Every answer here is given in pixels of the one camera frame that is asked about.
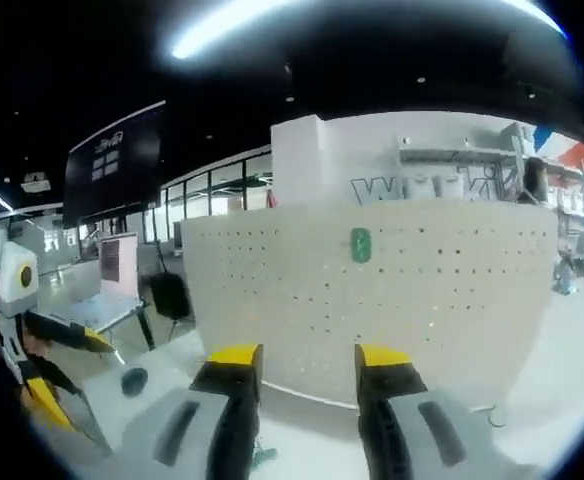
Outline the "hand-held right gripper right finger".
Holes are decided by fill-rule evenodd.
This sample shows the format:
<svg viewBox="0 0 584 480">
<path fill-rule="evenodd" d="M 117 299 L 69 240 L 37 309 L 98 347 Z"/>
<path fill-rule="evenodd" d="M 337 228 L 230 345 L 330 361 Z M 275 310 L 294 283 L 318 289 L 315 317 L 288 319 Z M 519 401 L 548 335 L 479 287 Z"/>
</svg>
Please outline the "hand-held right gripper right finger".
<svg viewBox="0 0 584 480">
<path fill-rule="evenodd" d="M 487 423 L 428 389 L 407 354 L 357 344 L 354 362 L 358 429 L 372 479 L 513 479 L 520 472 Z"/>
</svg>

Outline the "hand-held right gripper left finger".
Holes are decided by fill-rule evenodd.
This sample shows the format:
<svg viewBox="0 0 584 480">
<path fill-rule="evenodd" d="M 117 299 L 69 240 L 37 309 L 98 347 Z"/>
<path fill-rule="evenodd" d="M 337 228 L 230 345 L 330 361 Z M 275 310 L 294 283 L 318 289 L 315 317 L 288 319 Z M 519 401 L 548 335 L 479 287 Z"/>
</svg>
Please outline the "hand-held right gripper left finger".
<svg viewBox="0 0 584 480">
<path fill-rule="evenodd" d="M 208 356 L 191 384 L 174 389 L 126 428 L 128 479 L 247 479 L 259 431 L 263 346 Z"/>
</svg>

